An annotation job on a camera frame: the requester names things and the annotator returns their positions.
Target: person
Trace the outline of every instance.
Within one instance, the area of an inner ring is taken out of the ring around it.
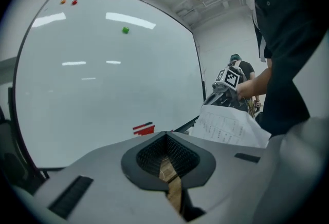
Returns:
[[[230,65],[238,66],[243,71],[244,75],[246,76],[247,81],[252,80],[255,78],[255,71],[249,62],[245,62],[241,59],[238,54],[233,54],[230,58]],[[259,101],[259,96],[255,96],[256,100],[252,102],[252,97],[247,99],[249,105],[251,106],[252,110],[249,110],[249,114],[254,115],[254,113],[258,112],[261,108],[261,103]]]
[[[309,118],[293,78],[311,57],[327,30],[322,4],[314,0],[254,0],[258,29],[271,52],[255,79],[238,85],[239,98],[266,94],[261,127],[285,134]]]

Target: whiteboard frame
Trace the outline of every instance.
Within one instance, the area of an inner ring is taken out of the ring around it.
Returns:
[[[17,75],[17,69],[18,69],[18,66],[19,66],[19,63],[20,63],[20,57],[21,57],[21,53],[22,53],[22,50],[23,50],[23,47],[24,47],[24,44],[25,44],[25,40],[27,38],[27,35],[29,34],[30,30],[31,30],[31,27],[33,25],[33,22],[35,21],[35,19],[38,17],[38,15],[40,14],[40,12],[43,10],[43,8],[46,6],[46,4],[49,2],[50,0],[46,0],[45,3],[41,6],[41,8],[39,9],[39,11],[37,12],[37,14],[35,15],[35,17],[33,18],[33,20],[31,21],[29,27],[27,28],[26,32],[25,32],[25,35],[22,39],[22,42],[21,42],[21,45],[20,45],[20,48],[19,48],[19,51],[18,51],[18,54],[17,54],[17,57],[16,57],[16,63],[15,63],[15,68],[14,68],[14,77],[13,77],[13,88],[12,88],[12,92],[13,92],[13,95],[12,95],[12,106],[13,106],[13,116],[12,119],[14,120],[14,124],[17,125],[17,143],[18,145],[20,146],[21,148],[21,151],[22,151],[22,155],[24,156],[24,158],[26,159],[26,162],[28,164],[31,165],[32,169],[36,172],[39,172],[40,169],[37,168],[37,166],[34,164],[28,150],[27,150],[27,147],[25,145],[25,142],[24,142],[24,138],[22,136],[22,132],[21,132],[21,129],[20,129],[20,123],[19,123],[19,120],[18,120],[18,116],[17,116],[17,109],[16,109],[16,75]],[[173,18],[172,16],[170,16],[168,13],[162,11],[161,9],[151,5],[150,3],[144,1],[144,0],[139,0],[143,3],[146,3],[148,4],[149,6],[152,6],[154,8],[156,8],[157,10],[160,10],[162,13],[166,14],[167,16],[169,16],[170,18],[172,18],[174,21],[178,22],[179,24],[181,24],[184,28],[186,28],[182,23],[180,23],[177,19]],[[195,46],[195,50],[196,50],[196,55],[197,55],[197,59],[198,59],[198,62],[199,62],[199,70],[200,70],[200,77],[201,77],[201,86],[202,86],[202,91],[203,91],[203,101],[205,101],[206,99],[206,90],[205,90],[205,82],[203,81],[203,78],[202,78],[202,72],[201,72],[201,64],[200,64],[200,58],[199,58],[199,53],[197,51],[197,45],[196,45],[196,42],[195,42],[195,38],[194,38],[194,35],[192,33],[192,36],[193,36],[193,41],[194,41],[194,46]]]

